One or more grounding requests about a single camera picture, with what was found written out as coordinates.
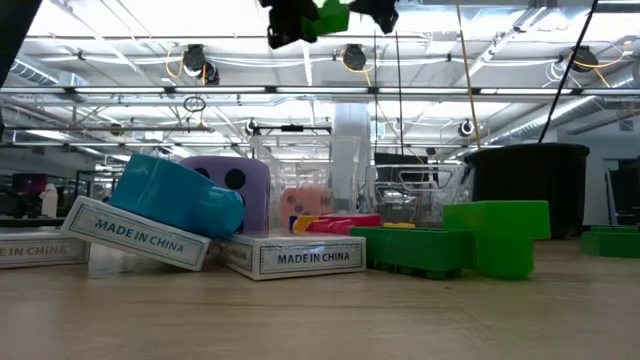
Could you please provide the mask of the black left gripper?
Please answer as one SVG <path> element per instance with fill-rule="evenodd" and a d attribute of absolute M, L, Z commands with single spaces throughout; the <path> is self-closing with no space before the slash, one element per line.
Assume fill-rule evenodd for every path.
<path fill-rule="evenodd" d="M 293 5 L 300 27 L 300 38 L 307 43 L 317 41 L 313 25 L 320 20 L 320 15 L 313 0 L 258 0 L 258 3 L 263 9 L 269 9 L 267 41 L 271 49 L 275 50 L 296 41 Z"/>

